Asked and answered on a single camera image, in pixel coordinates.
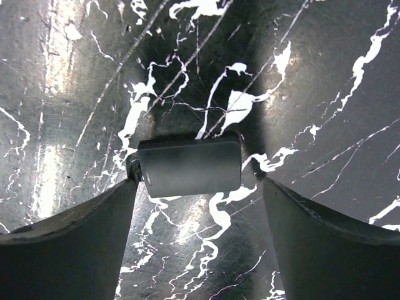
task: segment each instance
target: curved black bracket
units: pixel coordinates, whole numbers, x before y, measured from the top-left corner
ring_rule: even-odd
[[[137,184],[0,236],[0,299],[112,300]]]
[[[272,179],[264,202],[287,300],[400,299],[400,232],[366,224]]]

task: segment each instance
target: black marbled surface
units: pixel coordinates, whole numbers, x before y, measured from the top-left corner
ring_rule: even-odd
[[[285,299],[263,172],[400,230],[400,1],[0,3],[0,232],[119,182],[142,139],[244,139],[236,192],[139,188],[116,298]]]

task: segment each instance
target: white crack line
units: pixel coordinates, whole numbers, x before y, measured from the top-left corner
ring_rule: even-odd
[[[388,207],[385,207],[377,215],[370,217],[368,223],[374,224],[377,220],[382,219],[395,208],[400,208],[400,196],[397,196],[397,198]]]
[[[94,3],[97,6],[97,8],[99,9],[99,11],[101,11],[101,13],[106,17],[106,19],[108,19],[108,13],[106,13],[105,11],[101,10],[98,0],[90,0],[88,3],[86,3],[86,14],[87,14],[87,16],[90,15],[90,6],[91,6],[92,3]]]
[[[111,59],[112,61],[114,61],[114,58],[112,58],[110,55],[104,53],[104,52],[101,50],[98,37],[94,35],[93,30],[90,32],[90,34],[91,34],[92,38],[94,39],[94,41],[96,42],[96,46],[97,46],[97,48],[99,49],[100,54],[101,54],[104,58],[109,58],[109,59]]]

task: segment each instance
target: dark gray roller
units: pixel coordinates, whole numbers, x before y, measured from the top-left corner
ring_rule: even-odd
[[[237,134],[142,141],[137,156],[153,198],[228,192],[240,187],[241,145]]]

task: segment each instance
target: white vein pattern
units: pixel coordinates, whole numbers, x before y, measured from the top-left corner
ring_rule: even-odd
[[[12,151],[15,151],[16,155],[19,156],[19,151],[20,151],[20,150],[22,151],[22,158],[18,161],[18,166],[17,166],[15,172],[12,173],[12,174],[8,177],[9,184],[8,184],[8,186],[7,186],[7,188],[6,188],[6,191],[7,191],[7,192],[10,192],[11,187],[12,187],[13,184],[15,183],[15,180],[19,177],[19,175],[20,175],[20,173],[21,173],[20,165],[21,165],[21,163],[23,162],[23,160],[25,159],[25,156],[26,156],[25,147],[26,147],[26,145],[28,145],[28,142],[29,142],[29,140],[31,139],[31,135],[30,135],[30,133],[25,129],[25,126],[24,126],[21,122],[17,121],[17,120],[15,119],[15,117],[13,117],[13,116],[12,116],[9,112],[7,112],[3,107],[0,107],[0,111],[1,111],[4,115],[6,115],[7,118],[9,118],[10,120],[12,120],[13,122],[15,122],[15,123],[17,124],[18,135],[19,135],[19,132],[20,132],[20,131],[23,131],[24,134],[25,134],[25,138],[24,138],[24,140],[22,141],[22,145],[16,146],[16,147],[14,147],[14,148],[11,148],[11,149],[8,150],[7,153],[3,156],[3,158],[6,158]]]
[[[98,0],[90,0],[88,3],[86,3],[86,14],[87,14],[87,16],[90,15],[90,8],[91,8],[91,4],[92,3],[94,3],[97,6],[97,8],[99,9],[99,11],[104,15],[104,17],[106,17],[106,19],[108,19],[108,13],[106,13],[105,11],[101,10]]]
[[[269,290],[269,294],[270,296],[268,296],[267,298],[263,299],[263,300],[285,300],[285,291],[283,291],[282,289],[277,289],[275,287],[275,277],[276,274],[279,274],[279,272],[274,271],[272,272],[272,278],[271,278],[271,289]]]
[[[246,274],[249,274],[251,271],[253,271],[253,270],[258,266],[258,264],[260,263],[260,261],[261,261],[261,259],[263,258],[265,252],[267,252],[267,251],[264,250],[264,252],[262,252],[262,254],[258,257],[257,262],[255,263],[255,265],[254,265],[250,270],[248,270],[248,271],[246,271],[246,272],[240,274],[238,277],[236,277],[235,281],[238,281],[238,279],[239,279],[240,277],[242,277],[242,276],[244,276],[244,275],[246,275]],[[219,296],[221,292],[223,292],[223,291],[225,291],[225,290],[227,290],[227,289],[229,289],[229,288],[235,288],[236,286],[238,286],[238,285],[240,285],[240,284],[241,284],[241,282],[238,282],[238,283],[236,283],[236,284],[232,284],[232,285],[230,285],[230,286],[223,287],[223,288],[220,289],[216,294],[212,295],[212,296],[209,298],[209,300],[211,300],[212,298],[215,298],[215,297]]]
[[[384,216],[389,214],[395,208],[400,208],[400,196],[397,196],[397,198],[388,207],[385,207],[382,211],[380,211],[375,216],[370,217],[369,224],[374,224],[377,220],[382,219]],[[400,231],[400,224],[398,224],[398,225],[388,225],[387,224],[387,225],[384,225],[383,228]]]
[[[96,46],[97,46],[97,49],[99,50],[100,54],[101,54],[104,58],[109,58],[109,59],[111,59],[112,61],[114,61],[114,58],[113,58],[113,57],[111,57],[110,55],[104,53],[104,52],[101,50],[98,37],[94,35],[93,30],[90,32],[90,34],[91,34],[92,38],[94,39],[94,42],[96,42]]]
[[[233,191],[229,193],[229,196],[226,199],[223,199],[224,193],[219,192],[215,196],[213,196],[210,201],[209,201],[209,212],[214,219],[214,222],[221,227],[221,229],[214,235],[210,237],[205,237],[201,238],[202,244],[199,250],[195,251],[192,255],[191,260],[189,261],[189,264],[185,267],[185,270],[182,274],[178,275],[174,279],[170,280],[170,285],[172,286],[171,293],[174,292],[176,289],[176,286],[173,284],[174,281],[178,280],[179,278],[183,277],[186,275],[190,270],[194,269],[194,266],[192,265],[194,259],[199,253],[203,253],[205,251],[205,248],[208,247],[212,250],[212,254],[205,255],[202,258],[200,258],[200,264],[199,264],[199,273],[197,276],[192,277],[184,286],[183,289],[190,289],[182,298],[182,300],[186,300],[187,296],[191,293],[193,293],[195,290],[200,288],[204,282],[207,280],[208,275],[207,275],[207,270],[208,270],[208,263],[214,259],[217,258],[219,249],[218,247],[213,243],[214,240],[218,239],[221,237],[221,235],[228,230],[228,228],[231,226],[231,216],[226,212],[226,211],[220,211],[217,209],[217,205],[220,203],[226,203],[229,204],[232,201],[241,201],[243,199],[246,199],[250,194],[252,194],[257,187],[255,186],[253,189],[248,189],[244,186],[241,186],[237,191]],[[194,280],[195,279],[202,279],[203,280],[199,284],[195,284]],[[176,297],[180,293],[175,293],[172,294],[171,297],[167,297],[164,300],[169,300],[169,299],[176,299]]]

